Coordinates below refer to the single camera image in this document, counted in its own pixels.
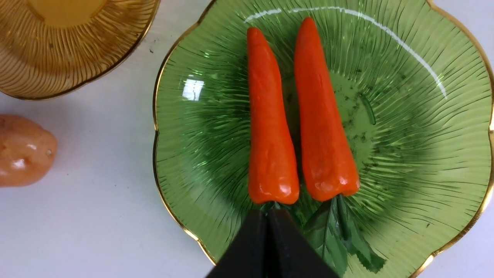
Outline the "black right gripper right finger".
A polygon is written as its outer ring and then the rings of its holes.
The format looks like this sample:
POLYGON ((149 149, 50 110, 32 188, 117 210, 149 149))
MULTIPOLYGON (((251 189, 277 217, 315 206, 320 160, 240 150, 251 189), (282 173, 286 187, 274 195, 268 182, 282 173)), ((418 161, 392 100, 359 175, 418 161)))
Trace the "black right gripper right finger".
POLYGON ((338 278, 286 210, 268 211, 268 277, 338 278))

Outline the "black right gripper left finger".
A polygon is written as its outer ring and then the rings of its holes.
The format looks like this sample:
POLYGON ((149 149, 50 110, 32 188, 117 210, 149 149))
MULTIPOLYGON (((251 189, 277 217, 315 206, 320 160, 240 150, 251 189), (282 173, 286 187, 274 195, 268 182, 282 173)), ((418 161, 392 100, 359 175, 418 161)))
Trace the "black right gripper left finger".
POLYGON ((208 273, 208 278, 263 278, 267 239, 267 218, 261 210, 251 210, 235 239, 208 273))

